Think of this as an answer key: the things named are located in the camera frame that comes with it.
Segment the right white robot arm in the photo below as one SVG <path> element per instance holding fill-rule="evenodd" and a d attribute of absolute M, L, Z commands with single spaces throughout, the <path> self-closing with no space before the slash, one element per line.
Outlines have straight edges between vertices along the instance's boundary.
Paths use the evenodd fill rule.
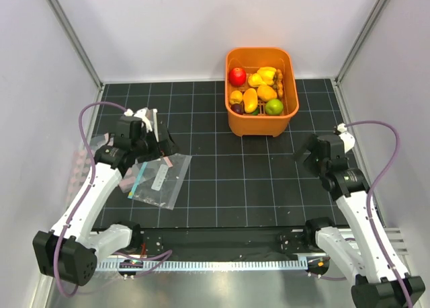
<path fill-rule="evenodd" d="M 342 271 L 356 307 L 413 307 L 425 283 L 410 274 L 393 248 L 374 205 L 376 185 L 350 167 L 347 153 L 355 138 L 347 129 L 341 123 L 331 134 L 311 134 L 294 158 L 320 180 L 346 218 L 357 246 L 352 247 L 327 217 L 308 220 L 302 242 L 309 251 L 324 251 Z"/>

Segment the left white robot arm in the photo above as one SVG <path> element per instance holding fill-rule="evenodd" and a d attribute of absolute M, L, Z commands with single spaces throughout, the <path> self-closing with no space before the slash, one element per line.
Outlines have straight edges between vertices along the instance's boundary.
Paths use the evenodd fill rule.
<path fill-rule="evenodd" d="M 143 243 L 138 223 L 122 221 L 92 235 L 93 225 L 111 193 L 137 163 L 177 152 L 156 109 L 127 109 L 98 148 L 87 146 L 90 169 L 81 189 L 62 217 L 48 231 L 39 231 L 33 248 L 42 274 L 58 286 L 86 285 L 97 263 L 116 252 L 135 254 Z"/>

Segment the yellow mango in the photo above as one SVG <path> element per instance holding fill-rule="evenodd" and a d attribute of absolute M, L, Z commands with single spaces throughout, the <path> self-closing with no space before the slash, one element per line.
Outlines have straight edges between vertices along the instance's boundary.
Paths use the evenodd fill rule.
<path fill-rule="evenodd" d="M 243 93 L 244 111 L 247 114 L 253 113 L 258 107 L 258 95 L 254 88 L 249 88 Z"/>

